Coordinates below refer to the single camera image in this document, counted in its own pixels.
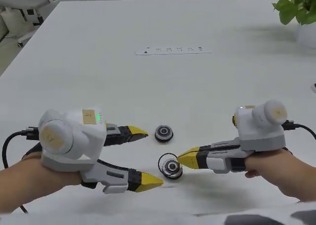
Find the cord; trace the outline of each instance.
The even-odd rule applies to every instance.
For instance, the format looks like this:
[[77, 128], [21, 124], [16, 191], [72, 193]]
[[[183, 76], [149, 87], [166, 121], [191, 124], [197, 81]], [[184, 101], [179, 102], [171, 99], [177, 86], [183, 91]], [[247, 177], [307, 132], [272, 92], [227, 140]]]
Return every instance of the cord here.
[[304, 130], [307, 130], [308, 132], [310, 132], [312, 134], [312, 136], [314, 137], [314, 139], [316, 140], [316, 134], [313, 130], [311, 130], [310, 128], [308, 128], [307, 126], [301, 125], [301, 124], [295, 124], [296, 128], [302, 128]]
[[[8, 145], [14, 137], [20, 136], [20, 135], [26, 136], [27, 140], [39, 140], [39, 130], [36, 127], [29, 127], [26, 130], [18, 131], [18, 132], [13, 133], [12, 135], [10, 135], [5, 140], [3, 147], [2, 147], [2, 162], [3, 162], [3, 166], [5, 169], [9, 167], [7, 157], [6, 157]], [[23, 213], [25, 213], [25, 214], [29, 213], [23, 205], [21, 205], [20, 208], [23, 211]]]
[[311, 135], [316, 140], [316, 134], [315, 134], [315, 132], [312, 129], [308, 128], [307, 126], [301, 125], [301, 124], [296, 124], [292, 120], [286, 120], [286, 122], [284, 124], [282, 124], [282, 127], [283, 127], [284, 130], [295, 130], [297, 128], [305, 129], [308, 132], [310, 132]]

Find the white pot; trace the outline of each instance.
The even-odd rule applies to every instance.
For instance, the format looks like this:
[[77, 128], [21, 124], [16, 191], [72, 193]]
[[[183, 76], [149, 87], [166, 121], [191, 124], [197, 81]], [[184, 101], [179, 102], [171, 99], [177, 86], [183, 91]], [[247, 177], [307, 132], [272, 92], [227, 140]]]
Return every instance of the white pot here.
[[300, 25], [297, 31], [297, 42], [304, 46], [316, 48], [316, 23]]

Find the chair leg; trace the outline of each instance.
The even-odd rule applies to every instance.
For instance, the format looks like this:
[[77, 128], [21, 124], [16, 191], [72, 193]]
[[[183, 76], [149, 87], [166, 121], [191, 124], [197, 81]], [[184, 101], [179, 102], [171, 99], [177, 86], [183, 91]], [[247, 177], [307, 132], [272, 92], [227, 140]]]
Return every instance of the chair leg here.
[[25, 34], [23, 37], [20, 37], [18, 39], [18, 47], [23, 47], [24, 46], [23, 41], [30, 39], [34, 35], [35, 32], [36, 30]]

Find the wearable gripper device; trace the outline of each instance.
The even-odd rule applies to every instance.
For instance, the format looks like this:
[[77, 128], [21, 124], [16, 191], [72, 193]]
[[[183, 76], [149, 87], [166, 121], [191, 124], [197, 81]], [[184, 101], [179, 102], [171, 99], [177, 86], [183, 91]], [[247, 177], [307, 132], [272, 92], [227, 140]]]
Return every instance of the wearable gripper device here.
[[178, 162], [193, 169], [211, 169], [214, 173], [242, 172], [244, 159], [254, 152], [287, 150], [284, 127], [296, 128], [287, 120], [285, 106], [276, 100], [237, 108], [233, 124], [238, 137], [192, 148], [179, 155]]
[[101, 183], [105, 186], [104, 193], [122, 193], [142, 192], [163, 184], [145, 172], [99, 159], [104, 146], [121, 145], [148, 136], [134, 126], [106, 123], [99, 108], [65, 114], [48, 110], [39, 121], [38, 132], [40, 143], [26, 155], [42, 151], [44, 166], [60, 172], [80, 171], [84, 187], [96, 188]]

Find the human hand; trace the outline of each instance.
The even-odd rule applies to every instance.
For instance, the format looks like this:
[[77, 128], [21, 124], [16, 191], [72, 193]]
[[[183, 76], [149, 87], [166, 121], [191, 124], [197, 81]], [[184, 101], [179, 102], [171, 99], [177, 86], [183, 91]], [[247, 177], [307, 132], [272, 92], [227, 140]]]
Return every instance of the human hand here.
[[24, 157], [21, 161], [28, 162], [34, 167], [32, 177], [34, 180], [45, 185], [47, 188], [59, 190], [65, 186], [76, 186], [81, 183], [81, 176], [79, 172], [56, 172], [47, 167], [44, 167], [40, 161], [41, 152], [34, 152]]
[[247, 178], [262, 176], [283, 194], [303, 201], [316, 198], [310, 188], [316, 187], [316, 168], [286, 150], [254, 153], [245, 159], [245, 166]]

